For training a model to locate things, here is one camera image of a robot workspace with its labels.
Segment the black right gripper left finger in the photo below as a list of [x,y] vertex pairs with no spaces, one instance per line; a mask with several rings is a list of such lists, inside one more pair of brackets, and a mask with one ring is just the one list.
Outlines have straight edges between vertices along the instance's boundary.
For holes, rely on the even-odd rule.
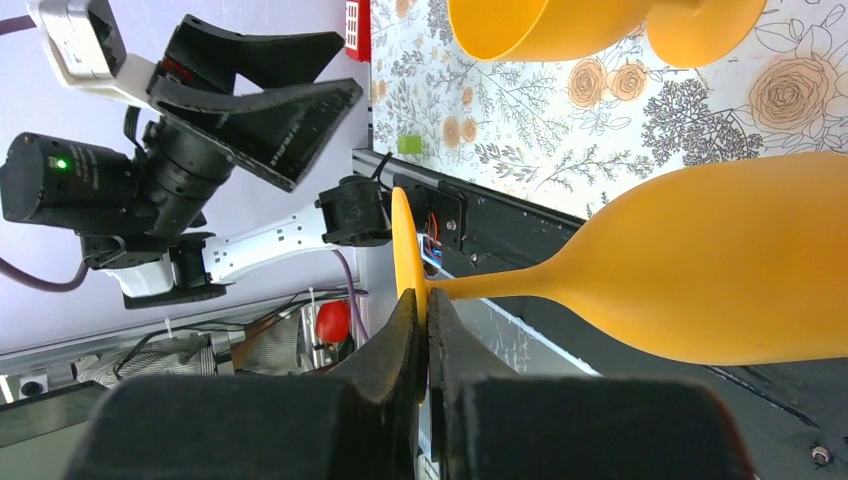
[[411,479],[421,328],[405,291],[327,372],[143,376],[109,393],[69,479]]

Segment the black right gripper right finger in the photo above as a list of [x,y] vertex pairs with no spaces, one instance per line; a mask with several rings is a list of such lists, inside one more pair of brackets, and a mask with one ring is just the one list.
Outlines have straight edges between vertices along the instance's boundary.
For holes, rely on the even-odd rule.
[[725,405],[691,382],[520,375],[427,307],[431,444],[445,479],[752,479]]

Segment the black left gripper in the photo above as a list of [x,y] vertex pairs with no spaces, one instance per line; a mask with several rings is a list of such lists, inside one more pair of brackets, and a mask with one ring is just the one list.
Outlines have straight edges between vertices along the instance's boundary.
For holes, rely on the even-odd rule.
[[[233,164],[292,192],[363,95],[351,78],[312,83],[343,48],[334,31],[242,34],[187,15],[162,58],[162,73],[177,82],[160,78],[150,91],[151,105],[185,131],[152,124],[136,159],[22,133],[1,168],[2,215],[79,234],[172,239],[204,225],[201,211]],[[222,94],[237,76],[266,90]]]

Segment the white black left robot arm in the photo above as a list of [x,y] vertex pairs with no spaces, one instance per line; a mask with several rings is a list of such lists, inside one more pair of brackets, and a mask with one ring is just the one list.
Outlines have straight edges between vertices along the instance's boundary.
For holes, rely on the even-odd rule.
[[126,105],[134,153],[19,134],[1,168],[3,217],[74,232],[82,259],[64,283],[7,264],[4,275],[66,292],[100,271],[127,309],[143,309],[220,297],[300,253],[389,241],[388,196],[360,175],[267,226],[206,230],[204,207],[235,169],[293,191],[361,98],[353,79],[320,79],[345,46],[339,33],[247,35],[188,15],[153,63],[127,53],[106,3],[38,2],[30,16],[67,86]]

